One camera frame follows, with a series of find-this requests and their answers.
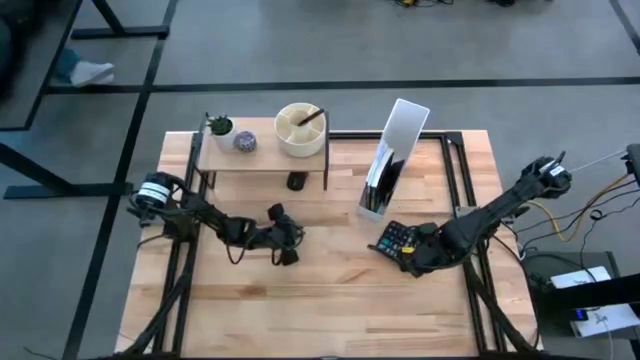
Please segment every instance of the small wooden table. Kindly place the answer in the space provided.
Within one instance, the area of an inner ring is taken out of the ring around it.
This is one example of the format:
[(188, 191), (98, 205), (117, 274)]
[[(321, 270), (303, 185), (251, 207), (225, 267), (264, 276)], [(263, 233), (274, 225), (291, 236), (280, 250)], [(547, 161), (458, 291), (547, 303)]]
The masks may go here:
[[(462, 133), (476, 198), (483, 205), (502, 192), (489, 138), (486, 131)], [(191, 135), (166, 134), (158, 170), (184, 176)], [(355, 211), (377, 144), (377, 140), (331, 140), (327, 191), (319, 186), (322, 174), (318, 173), (309, 176), (301, 192), (284, 186), (283, 173), (217, 174), (208, 200), (220, 210), (266, 225), (267, 209), (282, 202), (307, 235), (298, 248), (300, 262), (292, 266), (272, 266), (269, 250), (248, 252), (234, 266), (215, 233), (203, 228), (183, 357), (477, 353), (461, 267), (415, 279), (366, 247), (375, 243), (389, 220), (419, 224), (451, 218), (441, 146), (430, 140), (418, 142), (385, 219), (374, 223)], [(143, 238), (159, 232), (159, 228), (145, 229)], [(516, 249), (509, 232), (501, 229), (498, 235)], [(158, 309), (170, 248), (169, 240), (159, 240), (139, 250), (121, 334), (136, 337)], [(518, 263), (498, 243), (492, 244), (488, 257), (501, 308), (525, 338), (532, 339), (536, 321)], [(167, 326), (169, 339), (173, 319)], [(487, 319), (484, 329), (490, 339)], [(116, 349), (130, 344), (119, 337)]]

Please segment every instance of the yellow cable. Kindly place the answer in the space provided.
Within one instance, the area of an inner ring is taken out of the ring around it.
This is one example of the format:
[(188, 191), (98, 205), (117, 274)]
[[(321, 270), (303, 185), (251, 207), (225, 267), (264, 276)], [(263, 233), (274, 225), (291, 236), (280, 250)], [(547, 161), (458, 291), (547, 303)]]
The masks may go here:
[[(585, 209), (587, 209), (587, 208), (591, 207), (591, 205), (595, 204), (596, 201), (598, 201), (598, 199), (600, 199), (604, 194), (607, 193), (607, 191), (609, 191), (609, 190), (613, 189), (614, 187), (618, 186), (618, 184), (620, 184), (628, 176), (629, 176), (629, 174), (624, 174), (623, 176), (619, 177), (618, 179), (616, 179), (611, 184), (607, 185), (607, 187), (605, 187), (604, 189), (600, 190), (596, 195), (594, 195), (587, 202), (587, 205), (585, 206)], [(527, 201), (527, 203), (539, 208), (542, 211), (544, 211), (544, 213), (549, 217), (549, 220), (551, 220), (551, 223), (553, 224), (553, 230), (556, 232), (556, 235), (558, 235), (560, 240), (562, 240), (564, 242), (571, 241), (578, 234), (578, 231), (580, 231), (580, 226), (582, 225), (582, 220), (584, 219), (584, 215), (587, 213), (586, 211), (583, 211), (582, 214), (580, 214), (580, 217), (578, 218), (578, 222), (576, 223), (576, 229), (573, 231), (573, 234), (571, 234), (571, 236), (569, 236), (568, 238), (565, 238), (562, 235), (562, 231), (560, 230), (560, 226), (558, 225), (558, 222), (556, 221), (555, 216), (553, 216), (553, 213), (549, 209), (547, 209), (544, 205), (542, 205), (541, 203), (539, 203), (537, 201), (534, 201), (534, 200)]]

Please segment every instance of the black calculator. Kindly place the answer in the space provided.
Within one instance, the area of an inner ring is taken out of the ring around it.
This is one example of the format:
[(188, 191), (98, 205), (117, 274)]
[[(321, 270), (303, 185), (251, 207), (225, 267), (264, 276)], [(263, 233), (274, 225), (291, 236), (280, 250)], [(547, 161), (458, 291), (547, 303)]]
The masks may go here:
[(378, 242), (375, 245), (368, 245), (368, 248), (401, 264), (403, 252), (410, 254), (415, 248), (417, 230), (416, 226), (405, 226), (397, 221), (391, 221)]

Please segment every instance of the white bowl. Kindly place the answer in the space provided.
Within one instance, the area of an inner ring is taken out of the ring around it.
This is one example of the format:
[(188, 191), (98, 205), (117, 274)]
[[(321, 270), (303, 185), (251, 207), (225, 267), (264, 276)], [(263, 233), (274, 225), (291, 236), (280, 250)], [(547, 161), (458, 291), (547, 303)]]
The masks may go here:
[(318, 115), (306, 125), (297, 126), (318, 110), (319, 107), (307, 103), (291, 104), (280, 110), (274, 120), (274, 127), (282, 151), (294, 157), (308, 157), (322, 149), (327, 127), (324, 114)]

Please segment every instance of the purple patterned ball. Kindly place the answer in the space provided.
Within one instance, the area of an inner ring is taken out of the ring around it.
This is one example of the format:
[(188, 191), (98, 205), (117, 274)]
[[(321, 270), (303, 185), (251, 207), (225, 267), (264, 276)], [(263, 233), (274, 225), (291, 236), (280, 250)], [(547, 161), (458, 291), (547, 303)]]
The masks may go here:
[(233, 144), (242, 152), (252, 152), (258, 146), (258, 140), (251, 131), (241, 131), (236, 135)]

